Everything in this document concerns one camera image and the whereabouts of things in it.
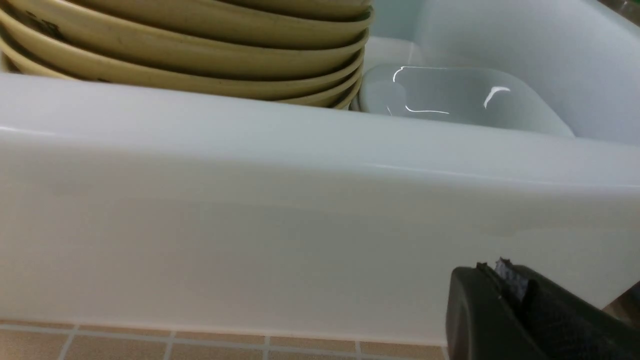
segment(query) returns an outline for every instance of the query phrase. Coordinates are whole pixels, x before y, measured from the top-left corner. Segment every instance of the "bowl rim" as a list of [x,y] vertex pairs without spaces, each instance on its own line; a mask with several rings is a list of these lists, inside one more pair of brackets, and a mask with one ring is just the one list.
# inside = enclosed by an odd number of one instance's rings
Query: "bowl rim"
[[52,44],[54,47],[57,47],[59,49],[64,49],[64,51],[67,53],[78,54],[78,56],[81,58],[93,58],[95,60],[99,60],[104,63],[116,64],[119,66],[128,67],[130,69],[133,68],[138,70],[144,70],[147,72],[151,71],[151,72],[155,72],[156,74],[160,73],[160,74],[166,74],[169,76],[178,76],[184,79],[187,79],[187,78],[210,79],[211,81],[218,82],[220,84],[220,87],[232,88],[232,87],[242,87],[242,86],[248,86],[248,85],[252,85],[252,86],[260,85],[264,87],[271,87],[271,86],[306,87],[309,83],[315,83],[320,79],[323,79],[321,83],[326,83],[336,79],[344,78],[348,76],[350,73],[352,73],[364,61],[365,50],[361,49],[359,50],[358,56],[354,58],[354,60],[352,60],[352,62],[347,67],[344,67],[336,72],[332,72],[331,74],[316,76],[314,78],[297,79],[297,80],[278,80],[278,81],[234,80],[234,79],[220,79],[220,78],[211,78],[207,76],[185,74],[182,72],[174,72],[174,71],[169,71],[164,69],[157,69],[154,67],[148,67],[144,65],[130,63],[128,61],[123,61],[116,58],[110,58],[109,56],[104,56],[104,55],[94,53],[89,50],[81,49],[79,47],[75,47],[73,45],[59,41],[55,38],[49,37],[21,23],[19,20],[17,20],[15,17],[13,17],[7,12],[7,10],[11,11],[11,9],[10,8],[7,9],[7,6],[4,5],[3,2],[4,2],[3,0],[0,0],[0,22],[3,23],[3,26],[7,29],[7,31],[9,30],[9,28],[17,28],[18,31],[25,31],[28,37],[36,38],[36,39],[39,39],[40,41],[46,41]]
[[357,17],[356,21],[335,21],[335,20],[317,20],[317,19],[306,19],[304,17],[295,17],[295,16],[290,16],[290,15],[284,15],[284,14],[280,14],[280,13],[273,13],[273,12],[267,12],[264,10],[260,10],[260,9],[254,9],[254,8],[249,8],[246,6],[242,6],[242,5],[238,5],[238,4],[234,4],[234,3],[226,3],[224,1],[220,1],[220,0],[180,0],[181,3],[196,3],[199,5],[202,5],[203,8],[211,8],[212,10],[216,10],[216,9],[220,9],[220,10],[225,10],[231,13],[237,13],[240,16],[258,16],[258,17],[265,17],[267,18],[268,21],[273,21],[273,22],[282,22],[282,21],[287,21],[289,22],[288,25],[295,25],[295,24],[306,24],[309,23],[310,25],[316,25],[316,26],[330,26],[330,27],[334,27],[334,26],[344,26],[344,27],[349,27],[349,26],[361,26],[363,24],[370,24],[371,22],[373,22],[373,20],[375,19],[375,10],[373,8],[373,6],[369,5],[368,9],[366,9],[364,12],[362,12],[362,14]]
[[349,77],[349,79],[343,81],[341,84],[334,86],[328,90],[317,92],[315,94],[301,96],[301,97],[293,97],[291,99],[279,100],[278,102],[283,102],[285,104],[296,104],[296,105],[304,105],[308,102],[312,102],[315,100],[321,100],[329,96],[333,96],[335,94],[339,94],[343,91],[346,91],[348,88],[352,87],[359,78],[362,77],[362,69],[364,68],[364,64],[360,65],[356,71]]
[[[8,2],[11,3],[11,5],[15,8],[21,7],[21,6],[14,5],[15,3],[24,4],[24,2],[27,2],[27,3],[33,4],[33,0],[8,0]],[[150,35],[154,37],[165,38],[171,42],[187,43],[190,45],[208,47],[210,49],[237,51],[240,53],[269,54],[269,55],[292,55],[292,54],[315,55],[315,54],[333,54],[333,53],[337,53],[337,54],[354,53],[355,50],[364,47],[367,40],[369,39],[369,28],[367,27],[362,31],[358,41],[354,42],[353,44],[349,44],[342,47],[334,47],[331,49],[311,49],[311,50],[274,49],[269,47],[234,44],[230,42],[213,40],[210,38],[201,38],[193,35],[177,33],[175,31],[155,28],[153,26],[140,24],[138,22],[125,20],[119,17],[98,12],[90,8],[85,8],[81,5],[70,3],[65,0],[38,0],[38,2],[48,3],[50,4],[50,6],[54,6],[55,8],[63,12],[72,12],[72,13],[75,13],[75,15],[79,15],[87,19],[93,19],[96,21],[105,22],[107,24],[115,25],[120,28],[127,28],[131,31],[141,32],[146,35]]]
[[18,45],[17,42],[11,38],[4,26],[0,25],[0,50],[2,50],[2,53],[9,58],[16,67],[18,67],[18,63],[28,63],[31,66],[41,69],[42,72],[47,73],[48,76],[52,78],[77,80],[77,78],[66,75],[58,70],[51,69],[38,61],[35,61],[25,54],[25,51],[17,48],[15,45]]
[[340,102],[338,102],[332,108],[343,109],[345,106],[348,106],[349,103],[351,103],[351,101],[353,100],[353,98],[355,98],[356,95],[358,95],[361,85],[362,85],[362,77],[358,79],[358,81],[356,81],[356,83],[353,85],[353,89],[351,89],[351,91],[347,94],[347,96],[345,96],[344,99],[340,100]]

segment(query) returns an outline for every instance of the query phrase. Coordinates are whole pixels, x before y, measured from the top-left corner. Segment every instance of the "black object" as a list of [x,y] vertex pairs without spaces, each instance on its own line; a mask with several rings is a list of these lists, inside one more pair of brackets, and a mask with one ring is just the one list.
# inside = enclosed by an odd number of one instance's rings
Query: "black object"
[[640,359],[640,332],[526,266],[499,262],[451,275],[451,360]]

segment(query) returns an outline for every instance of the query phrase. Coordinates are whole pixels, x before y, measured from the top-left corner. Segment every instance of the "yellow bowl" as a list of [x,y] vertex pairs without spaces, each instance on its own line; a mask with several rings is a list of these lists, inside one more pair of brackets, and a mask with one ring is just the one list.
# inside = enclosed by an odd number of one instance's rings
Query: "yellow bowl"
[[3,54],[11,60],[11,64],[18,68],[23,74],[49,76],[50,78],[58,79],[73,79],[73,77],[50,69],[33,59],[33,56],[23,50],[19,44],[16,44],[2,27],[0,27],[0,49]]
[[371,0],[226,0],[249,8],[306,19],[346,21],[367,11]]
[[0,73],[9,72],[9,73],[19,73],[20,70],[15,67],[15,65],[11,62],[9,57],[6,54],[2,54],[0,56]]
[[327,50],[267,49],[157,29],[64,0],[9,0],[60,40],[141,65],[227,79],[286,80],[341,69],[362,49],[358,42]]
[[37,58],[68,74],[87,80],[172,90],[202,92],[261,100],[281,100],[314,94],[337,86],[354,72],[364,60],[364,50],[351,63],[333,74],[292,81],[241,81],[205,78],[144,67],[120,61],[47,37],[14,19],[6,6],[1,6],[0,22],[22,47]]
[[344,99],[340,100],[340,102],[338,102],[333,108],[340,110],[349,110],[349,104],[351,104],[351,101],[356,97],[356,95],[358,95],[358,92],[360,91],[360,85],[362,85],[362,77],[360,77],[355,85],[351,87],[351,90],[349,91],[347,96],[345,96]]
[[332,49],[349,45],[358,41],[374,18],[372,8],[357,20],[336,22],[290,17],[217,0],[71,1],[179,33],[280,49]]
[[336,86],[335,88],[332,88],[323,92],[319,92],[313,95],[297,97],[295,99],[281,100],[280,102],[285,102],[287,104],[318,106],[321,108],[327,108],[334,105],[339,99],[343,98],[347,92],[350,93],[349,89],[361,77],[362,77],[362,66],[360,66],[358,70],[354,72],[353,75],[351,75],[351,77],[347,81]]

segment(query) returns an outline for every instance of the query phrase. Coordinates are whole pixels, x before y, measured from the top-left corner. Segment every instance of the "grout line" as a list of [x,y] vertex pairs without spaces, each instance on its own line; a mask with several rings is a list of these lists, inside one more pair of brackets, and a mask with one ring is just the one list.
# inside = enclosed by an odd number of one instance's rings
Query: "grout line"
[[269,346],[271,344],[271,336],[264,337],[264,346],[267,348],[262,351],[262,360],[269,360]]
[[442,355],[444,356],[444,360],[449,360],[449,351],[447,347],[440,347],[440,350],[442,350]]
[[13,331],[27,331],[27,332],[41,332],[44,334],[71,334],[73,329],[56,329],[54,327],[35,327],[28,325],[13,325],[9,323],[4,323],[0,325],[0,329],[2,330],[13,330]]
[[360,348],[360,340],[356,340],[356,359],[362,359],[362,349]]
[[65,360],[65,357],[67,356],[67,351],[69,351],[69,347],[71,346],[71,343],[74,340],[74,336],[78,332],[79,328],[80,328],[80,325],[75,325],[74,328],[71,329],[71,331],[69,332],[69,335],[67,337],[67,340],[65,341],[65,344],[62,346],[62,349],[60,350],[60,355],[58,356],[58,360]]
[[[41,332],[46,334],[72,334],[73,333],[74,335],[96,336],[99,338],[156,341],[161,343],[171,342],[172,344],[205,345],[205,346],[212,346],[212,347],[242,348],[242,349],[248,349],[248,350],[263,350],[263,351],[270,350],[270,351],[289,352],[289,353],[294,352],[298,354],[309,354],[309,355],[333,355],[333,356],[350,357],[356,360],[358,359],[358,354],[355,352],[341,352],[341,351],[321,350],[321,349],[314,349],[314,348],[294,348],[294,347],[267,345],[266,337],[265,337],[265,343],[263,344],[247,344],[247,343],[231,343],[227,341],[172,338],[171,335],[149,336],[149,335],[124,334],[124,333],[117,333],[117,332],[78,330],[76,328],[54,329],[54,328],[48,328],[48,327],[35,327],[35,326],[12,325],[12,324],[0,324],[0,329],[13,330],[13,331]],[[369,355],[369,354],[366,355],[366,358],[367,360],[412,360],[407,357],[393,357],[393,356],[381,356],[381,355]]]
[[166,342],[166,348],[164,349],[163,360],[169,360],[171,357],[171,350],[173,348],[173,339],[175,339],[175,330],[169,334],[169,340]]

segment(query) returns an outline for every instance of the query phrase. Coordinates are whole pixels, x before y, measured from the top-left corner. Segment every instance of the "tile floor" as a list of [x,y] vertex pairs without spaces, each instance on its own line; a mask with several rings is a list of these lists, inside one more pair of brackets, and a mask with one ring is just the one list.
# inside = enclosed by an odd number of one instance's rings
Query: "tile floor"
[[444,360],[446,349],[364,341],[0,320],[0,360]]

